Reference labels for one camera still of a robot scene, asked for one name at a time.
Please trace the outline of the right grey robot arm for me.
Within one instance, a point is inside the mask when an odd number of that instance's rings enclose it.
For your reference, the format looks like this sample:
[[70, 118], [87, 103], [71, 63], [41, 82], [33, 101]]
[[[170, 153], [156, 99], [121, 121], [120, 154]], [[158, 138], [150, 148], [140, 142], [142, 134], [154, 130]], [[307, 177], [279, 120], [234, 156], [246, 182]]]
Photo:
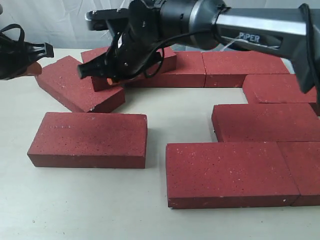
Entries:
[[90, 11], [92, 31], [108, 30], [106, 53], [77, 67], [80, 78], [116, 83], [161, 65], [159, 50], [179, 44], [202, 50], [224, 45], [291, 62], [303, 93], [320, 88], [320, 11], [298, 8], [232, 8], [222, 0], [133, 0], [128, 8]]

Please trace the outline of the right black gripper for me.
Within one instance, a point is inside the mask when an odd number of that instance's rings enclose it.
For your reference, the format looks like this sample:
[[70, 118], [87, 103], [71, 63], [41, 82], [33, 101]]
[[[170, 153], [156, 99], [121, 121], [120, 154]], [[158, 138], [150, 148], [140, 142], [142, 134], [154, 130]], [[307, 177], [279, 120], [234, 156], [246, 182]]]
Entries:
[[160, 44], [160, 13], [153, 0], [133, 0], [128, 8], [128, 24], [121, 32], [112, 35], [107, 51], [78, 65], [80, 79], [107, 78], [113, 85], [131, 80], [149, 67], [163, 60], [157, 52]]

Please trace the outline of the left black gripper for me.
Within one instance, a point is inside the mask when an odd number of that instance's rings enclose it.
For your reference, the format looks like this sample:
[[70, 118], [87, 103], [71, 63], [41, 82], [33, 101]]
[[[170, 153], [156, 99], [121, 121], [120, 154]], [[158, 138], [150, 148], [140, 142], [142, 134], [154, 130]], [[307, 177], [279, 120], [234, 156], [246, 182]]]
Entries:
[[[18, 40], [6, 36], [4, 32], [19, 29]], [[49, 43], [31, 43], [25, 41], [23, 28], [16, 23], [9, 24], [0, 30], [0, 79], [11, 80], [24, 76], [38, 76], [42, 58], [53, 58], [54, 48]]]

